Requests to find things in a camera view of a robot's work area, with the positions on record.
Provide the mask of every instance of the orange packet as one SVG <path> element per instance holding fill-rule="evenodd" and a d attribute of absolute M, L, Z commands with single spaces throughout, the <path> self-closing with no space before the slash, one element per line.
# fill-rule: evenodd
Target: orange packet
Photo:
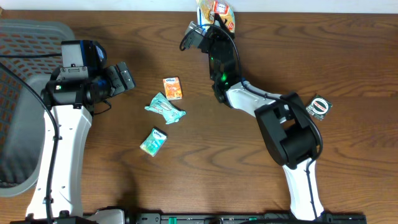
<path fill-rule="evenodd" d="M 163 85 L 168 100 L 182 99 L 181 85 L 178 77 L 164 78 Z"/>

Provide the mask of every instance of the white wall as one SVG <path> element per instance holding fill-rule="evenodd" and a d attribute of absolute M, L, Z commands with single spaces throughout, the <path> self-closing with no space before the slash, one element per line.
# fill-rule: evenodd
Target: white wall
<path fill-rule="evenodd" d="M 398 13 L 398 0 L 229 0 L 238 12 Z M 3 9 L 196 11 L 195 0 L 0 0 Z"/>

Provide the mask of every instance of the plastic food package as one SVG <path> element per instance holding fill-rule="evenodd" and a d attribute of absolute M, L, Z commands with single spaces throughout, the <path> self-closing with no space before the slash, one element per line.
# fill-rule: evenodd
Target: plastic food package
<path fill-rule="evenodd" d="M 185 111 L 176 109 L 162 93 L 156 94 L 145 110 L 163 115 L 166 124 L 178 122 L 182 116 L 186 115 Z"/>
<path fill-rule="evenodd" d="M 197 0 L 198 7 L 201 10 L 198 14 L 198 24 L 214 24 L 214 14 L 220 15 L 225 26 L 235 33 L 235 15 L 231 7 L 225 0 Z"/>
<path fill-rule="evenodd" d="M 166 139 L 165 134 L 154 128 L 148 138 L 140 145 L 140 148 L 154 157 Z"/>
<path fill-rule="evenodd" d="M 181 85 L 178 77 L 163 79 L 163 85 L 168 100 L 182 99 Z"/>

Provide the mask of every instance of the wooden table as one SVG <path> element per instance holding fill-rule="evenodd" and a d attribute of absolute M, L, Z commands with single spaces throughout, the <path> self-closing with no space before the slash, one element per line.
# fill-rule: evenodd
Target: wooden table
<path fill-rule="evenodd" d="M 3 18 L 60 21 L 77 39 L 98 40 L 108 64 L 125 61 L 137 87 L 111 99 L 87 138 L 81 196 L 86 212 L 107 205 L 164 213 L 288 210 L 285 175 L 256 120 L 219 104 L 208 61 L 178 45 L 191 12 L 4 11 Z M 363 212 L 368 223 L 398 219 L 398 16 L 236 13 L 244 75 L 267 91 L 319 94 L 333 108 L 318 127 L 323 206 Z M 144 106 L 179 76 L 187 112 L 180 122 Z M 169 139 L 155 157 L 139 149 L 157 126 Z M 33 190 L 0 199 L 0 220 L 24 218 Z"/>

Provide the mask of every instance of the basket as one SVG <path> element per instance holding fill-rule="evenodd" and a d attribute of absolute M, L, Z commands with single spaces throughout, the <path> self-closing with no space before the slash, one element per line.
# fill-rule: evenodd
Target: basket
<path fill-rule="evenodd" d="M 59 22 L 0 20 L 1 55 L 61 52 L 61 41 L 74 40 Z M 0 58 L 0 62 L 38 94 L 61 57 Z M 44 109 L 21 84 L 0 69 L 0 197 L 21 194 L 35 185 L 44 145 Z"/>

